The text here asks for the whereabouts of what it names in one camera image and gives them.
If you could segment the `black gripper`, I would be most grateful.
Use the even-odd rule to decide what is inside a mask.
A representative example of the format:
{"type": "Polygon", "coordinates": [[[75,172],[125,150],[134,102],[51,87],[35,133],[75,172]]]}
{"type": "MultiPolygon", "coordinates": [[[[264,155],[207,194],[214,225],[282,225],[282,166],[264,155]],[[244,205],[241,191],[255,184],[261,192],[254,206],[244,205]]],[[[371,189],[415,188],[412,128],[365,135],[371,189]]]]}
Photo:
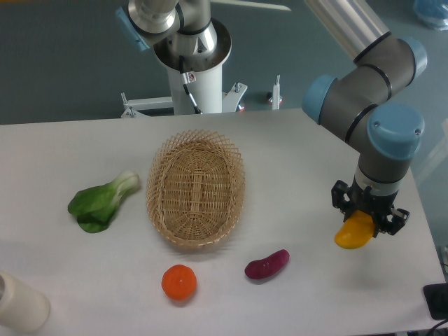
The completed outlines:
{"type": "Polygon", "coordinates": [[[337,180],[330,193],[332,206],[344,215],[344,222],[353,216],[355,211],[372,217],[375,226],[373,237],[377,237],[379,233],[395,235],[410,217],[409,211],[394,208],[398,190],[377,191],[371,185],[359,183],[354,178],[351,187],[337,180]]]}

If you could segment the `silver blue-capped robot arm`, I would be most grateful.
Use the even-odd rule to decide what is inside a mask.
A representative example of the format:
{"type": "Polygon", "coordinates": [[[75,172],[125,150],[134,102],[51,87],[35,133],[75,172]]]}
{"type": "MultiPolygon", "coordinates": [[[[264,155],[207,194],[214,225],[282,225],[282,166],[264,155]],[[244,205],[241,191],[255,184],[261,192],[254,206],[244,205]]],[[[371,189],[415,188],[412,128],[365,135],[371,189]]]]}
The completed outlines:
{"type": "MultiPolygon", "coordinates": [[[[393,203],[424,119],[391,98],[424,71],[426,51],[413,38],[394,37],[365,1],[309,1],[308,7],[356,66],[341,79],[318,77],[302,98],[302,110],[315,123],[359,154],[353,183],[333,186],[332,205],[348,219],[362,211],[375,233],[394,235],[409,216],[393,203]]],[[[164,65],[175,114],[236,111],[246,88],[222,90],[232,42],[208,1],[128,1],[115,15],[129,41],[139,50],[154,49],[164,65]]]]}

